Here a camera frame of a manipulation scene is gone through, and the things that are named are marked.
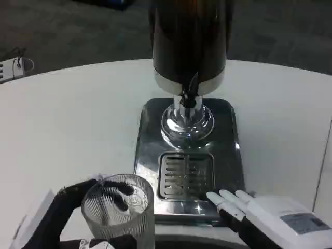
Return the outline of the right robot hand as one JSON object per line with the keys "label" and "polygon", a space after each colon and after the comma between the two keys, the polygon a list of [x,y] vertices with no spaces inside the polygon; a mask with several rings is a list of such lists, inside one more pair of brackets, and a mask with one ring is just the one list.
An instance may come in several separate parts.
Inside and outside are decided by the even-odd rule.
{"label": "right robot hand", "polygon": [[249,248],[331,248],[331,226],[290,197],[223,189],[206,197]]}

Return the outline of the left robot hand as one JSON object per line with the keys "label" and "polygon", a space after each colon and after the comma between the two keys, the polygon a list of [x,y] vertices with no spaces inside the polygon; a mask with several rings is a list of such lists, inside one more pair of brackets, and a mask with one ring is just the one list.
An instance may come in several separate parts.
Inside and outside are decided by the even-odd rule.
{"label": "left robot hand", "polygon": [[137,241],[132,235],[111,239],[60,240],[73,211],[81,206],[88,191],[97,184],[101,184],[102,193],[110,197],[116,207],[122,211],[128,209],[123,198],[134,193],[133,187],[125,182],[108,180],[101,174],[63,187],[57,193],[49,190],[37,206],[23,217],[10,248],[137,248]]}

